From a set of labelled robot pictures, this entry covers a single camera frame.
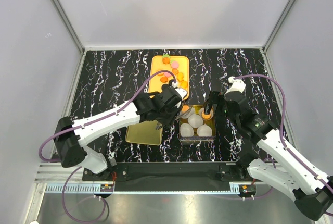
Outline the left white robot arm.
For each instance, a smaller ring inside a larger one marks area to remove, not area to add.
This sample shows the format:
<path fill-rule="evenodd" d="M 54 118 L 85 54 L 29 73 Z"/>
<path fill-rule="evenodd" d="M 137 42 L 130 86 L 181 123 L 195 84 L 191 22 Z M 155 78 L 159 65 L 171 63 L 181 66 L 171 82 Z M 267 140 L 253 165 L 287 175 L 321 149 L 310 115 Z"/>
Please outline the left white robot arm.
<path fill-rule="evenodd" d="M 155 120 L 169 127 L 180 113 L 186 96 L 184 88 L 165 85 L 161 92 L 138 93 L 133 100 L 89 118 L 76 121 L 61 118 L 54 144 L 62 167 L 81 166 L 100 180 L 109 179 L 112 167 L 106 157 L 88 145 L 107 133 L 145 121 Z"/>

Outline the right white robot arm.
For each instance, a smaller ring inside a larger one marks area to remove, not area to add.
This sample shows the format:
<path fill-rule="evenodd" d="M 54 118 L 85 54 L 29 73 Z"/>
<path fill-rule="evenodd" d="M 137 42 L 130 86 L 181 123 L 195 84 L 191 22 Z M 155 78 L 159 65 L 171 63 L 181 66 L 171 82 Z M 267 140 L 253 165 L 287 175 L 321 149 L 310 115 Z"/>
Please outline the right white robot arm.
<path fill-rule="evenodd" d="M 205 113 L 224 114 L 244 139 L 270 154 L 284 169 L 270 167 L 247 154 L 237 162 L 239 179 L 253 178 L 279 190 L 310 220 L 318 221 L 332 205 L 332 177 L 286 141 L 269 117 L 255 113 L 241 92 L 212 91 L 203 108 Z"/>

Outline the round tan sandwich biscuit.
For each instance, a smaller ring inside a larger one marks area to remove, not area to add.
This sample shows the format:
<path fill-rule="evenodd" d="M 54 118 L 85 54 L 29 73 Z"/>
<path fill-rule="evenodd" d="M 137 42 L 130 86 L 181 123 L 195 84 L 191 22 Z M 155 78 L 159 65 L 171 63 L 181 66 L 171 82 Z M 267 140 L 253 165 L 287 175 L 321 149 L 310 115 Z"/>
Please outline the round tan sandwich biscuit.
<path fill-rule="evenodd" d="M 202 113 L 201 116 L 202 116 L 202 118 L 203 118 L 204 120 L 209 120 L 209 119 L 212 118 L 212 115 L 211 115 L 211 114 L 205 114 L 205 113 Z"/>

